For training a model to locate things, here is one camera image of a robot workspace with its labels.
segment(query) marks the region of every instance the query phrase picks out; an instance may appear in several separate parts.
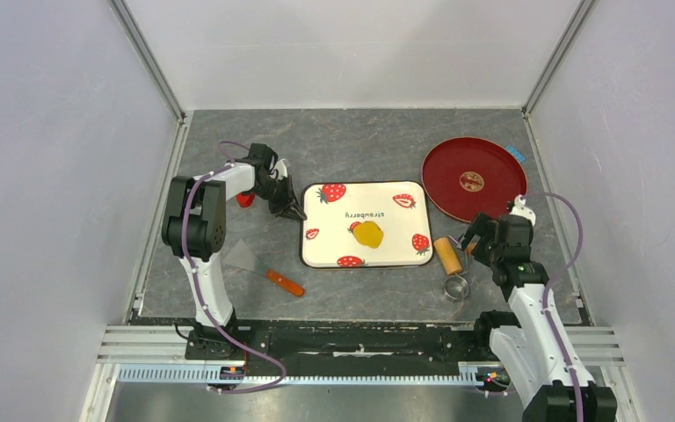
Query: strawberry tray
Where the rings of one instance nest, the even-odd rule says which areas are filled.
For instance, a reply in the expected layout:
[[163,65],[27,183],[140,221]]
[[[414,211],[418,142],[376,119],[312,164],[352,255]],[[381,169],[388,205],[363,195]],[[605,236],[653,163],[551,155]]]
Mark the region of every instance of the strawberry tray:
[[313,184],[302,204],[306,266],[421,266],[433,256],[425,192],[416,182]]

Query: blue tape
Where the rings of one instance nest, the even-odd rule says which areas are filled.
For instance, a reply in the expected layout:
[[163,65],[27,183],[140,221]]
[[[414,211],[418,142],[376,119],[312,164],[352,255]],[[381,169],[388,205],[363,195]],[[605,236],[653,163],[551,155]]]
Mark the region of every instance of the blue tape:
[[518,151],[517,151],[515,148],[513,148],[513,146],[511,146],[511,145],[505,147],[505,150],[508,151],[508,152],[510,152],[511,155],[512,155],[514,158],[516,158],[516,161],[518,161],[519,163],[523,163],[524,160],[526,160],[526,158],[524,158],[524,156],[522,156],[521,153],[518,152]]

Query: wooden cylinder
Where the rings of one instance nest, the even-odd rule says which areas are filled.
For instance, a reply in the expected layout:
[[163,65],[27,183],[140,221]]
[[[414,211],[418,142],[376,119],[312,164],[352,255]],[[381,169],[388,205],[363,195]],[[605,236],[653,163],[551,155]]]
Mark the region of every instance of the wooden cylinder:
[[454,251],[448,237],[436,239],[433,242],[433,247],[436,248],[436,252],[439,254],[441,264],[444,266],[444,270],[446,270],[446,275],[461,273],[461,263],[456,258],[456,251]]

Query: red plate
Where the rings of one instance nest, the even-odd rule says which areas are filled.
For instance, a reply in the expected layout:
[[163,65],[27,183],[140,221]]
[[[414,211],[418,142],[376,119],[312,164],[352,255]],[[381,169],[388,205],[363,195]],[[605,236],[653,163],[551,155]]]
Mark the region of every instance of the red plate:
[[431,202],[463,222],[477,213],[506,214],[506,204],[526,193],[526,175],[516,158],[480,138],[454,138],[431,149],[421,178]]

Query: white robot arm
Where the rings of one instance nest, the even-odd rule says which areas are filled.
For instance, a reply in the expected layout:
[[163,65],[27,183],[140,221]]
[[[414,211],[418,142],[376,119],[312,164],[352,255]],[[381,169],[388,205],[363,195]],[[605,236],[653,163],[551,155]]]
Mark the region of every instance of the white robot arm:
[[612,390],[597,387],[581,363],[557,313],[547,272],[530,259],[534,212],[521,196],[510,210],[497,219],[477,215],[460,241],[464,250],[480,237],[471,254],[493,270],[512,310],[483,312],[475,333],[503,363],[524,405],[524,420],[577,420],[578,408],[584,420],[614,421]]
[[[181,244],[185,206],[195,181],[206,177],[189,210],[187,249],[191,264]],[[207,175],[194,178],[176,177],[171,181],[162,226],[162,240],[172,248],[184,267],[195,300],[195,320],[203,327],[213,327],[206,312],[223,327],[234,319],[234,309],[226,294],[221,273],[220,250],[226,237],[226,202],[239,193],[251,193],[268,200],[271,213],[295,220],[304,215],[295,197],[286,160],[264,144],[252,144],[250,154],[236,163]],[[192,276],[195,271],[197,283]]]

